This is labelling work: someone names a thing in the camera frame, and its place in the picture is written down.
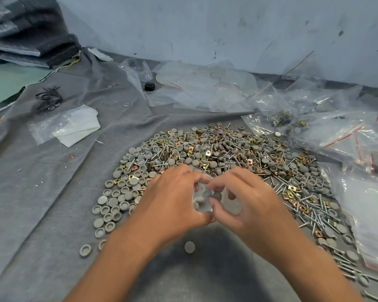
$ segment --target green surface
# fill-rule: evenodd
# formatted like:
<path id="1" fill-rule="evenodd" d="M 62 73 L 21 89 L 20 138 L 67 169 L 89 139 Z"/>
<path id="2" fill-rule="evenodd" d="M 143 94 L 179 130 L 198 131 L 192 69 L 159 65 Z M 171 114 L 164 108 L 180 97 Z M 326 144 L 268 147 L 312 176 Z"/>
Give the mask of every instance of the green surface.
<path id="1" fill-rule="evenodd" d="M 23 86 L 36 83 L 49 73 L 50 70 L 44 68 L 0 64 L 0 103 L 20 91 Z"/>

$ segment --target black wire bundle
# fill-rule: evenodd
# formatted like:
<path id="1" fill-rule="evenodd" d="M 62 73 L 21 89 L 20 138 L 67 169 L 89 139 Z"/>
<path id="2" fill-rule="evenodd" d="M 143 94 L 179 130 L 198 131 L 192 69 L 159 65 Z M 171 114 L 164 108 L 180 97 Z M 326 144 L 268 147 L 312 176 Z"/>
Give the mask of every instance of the black wire bundle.
<path id="1" fill-rule="evenodd" d="M 35 95 L 36 99 L 43 100 L 43 102 L 38 106 L 37 112 L 52 111 L 60 106 L 63 98 L 59 92 L 57 92 L 57 89 L 59 88 L 60 87 L 56 86 L 54 88 L 44 88 L 45 91 Z"/>

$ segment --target white wall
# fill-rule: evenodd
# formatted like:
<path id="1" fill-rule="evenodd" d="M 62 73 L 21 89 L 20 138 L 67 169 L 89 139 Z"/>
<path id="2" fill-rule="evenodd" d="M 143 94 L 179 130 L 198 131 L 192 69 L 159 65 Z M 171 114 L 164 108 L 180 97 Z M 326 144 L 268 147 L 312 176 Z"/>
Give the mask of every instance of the white wall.
<path id="1" fill-rule="evenodd" d="M 59 2 L 83 45 L 273 74 L 315 50 L 326 79 L 378 87 L 378 0 Z"/>

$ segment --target hand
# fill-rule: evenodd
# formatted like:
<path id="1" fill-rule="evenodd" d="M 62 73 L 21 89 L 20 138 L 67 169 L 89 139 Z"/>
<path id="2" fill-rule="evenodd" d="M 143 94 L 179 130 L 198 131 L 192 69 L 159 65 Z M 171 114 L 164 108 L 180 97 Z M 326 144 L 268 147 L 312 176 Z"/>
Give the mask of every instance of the hand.
<path id="1" fill-rule="evenodd" d="M 207 185 L 207 189 L 218 192 L 224 187 L 230 199 L 239 199 L 242 210 L 234 215 L 210 198 L 214 218 L 271 264 L 281 264 L 291 256 L 290 250 L 299 249 L 296 246 L 307 240 L 272 187 L 258 175 L 236 167 Z"/>
<path id="2" fill-rule="evenodd" d="M 136 240 L 141 240 L 140 244 L 150 244 L 156 249 L 192 228 L 208 225 L 212 213 L 197 212 L 192 197 L 193 189 L 199 188 L 197 183 L 210 181 L 210 177 L 192 171 L 186 164 L 169 168 L 151 181 L 125 225 L 135 233 Z"/>

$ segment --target right hand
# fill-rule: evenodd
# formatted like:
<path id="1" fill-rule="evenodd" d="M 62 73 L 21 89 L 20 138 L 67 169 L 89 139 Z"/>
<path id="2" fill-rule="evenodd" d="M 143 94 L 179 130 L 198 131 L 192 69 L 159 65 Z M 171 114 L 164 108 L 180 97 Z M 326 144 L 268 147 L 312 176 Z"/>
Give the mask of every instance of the right hand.
<path id="1" fill-rule="evenodd" d="M 224 187 L 230 199 L 238 198 L 242 210 L 228 212 L 215 198 L 210 198 L 214 218 L 231 229 L 255 253 L 271 264 L 285 264 L 308 239 L 279 199 L 273 188 L 258 175 L 236 167 L 214 178 L 208 190 L 221 192 Z"/>

